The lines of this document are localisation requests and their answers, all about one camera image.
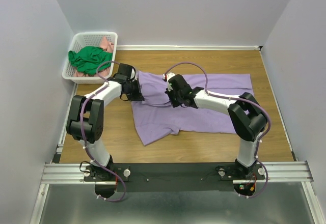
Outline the purple t shirt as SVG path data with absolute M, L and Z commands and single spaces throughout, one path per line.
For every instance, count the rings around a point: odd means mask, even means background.
M 192 87 L 208 85 L 211 92 L 226 95 L 253 93 L 249 74 L 193 74 L 184 75 Z M 132 102 L 134 125 L 143 145 L 151 144 L 169 134 L 180 131 L 228 133 L 235 130 L 228 115 L 209 109 L 173 108 L 167 94 L 167 84 L 160 75 L 138 72 L 143 101 Z

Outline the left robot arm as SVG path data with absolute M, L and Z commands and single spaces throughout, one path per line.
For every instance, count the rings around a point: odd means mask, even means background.
M 106 150 L 101 136 L 104 130 L 104 109 L 116 98 L 126 96 L 126 101 L 143 101 L 135 67 L 119 64 L 113 77 L 95 91 L 71 100 L 66 132 L 83 146 L 90 159 L 90 166 L 84 171 L 106 181 L 115 176 L 113 159 Z

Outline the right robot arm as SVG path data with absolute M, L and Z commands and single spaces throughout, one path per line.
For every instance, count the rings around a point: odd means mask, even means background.
M 269 115 L 254 96 L 251 93 L 224 95 L 210 92 L 207 87 L 191 88 L 182 75 L 172 72 L 164 74 L 163 81 L 167 83 L 165 93 L 173 107 L 210 109 L 230 117 L 240 138 L 239 153 L 232 170 L 240 179 L 250 176 L 258 162 L 259 144 L 271 127 Z

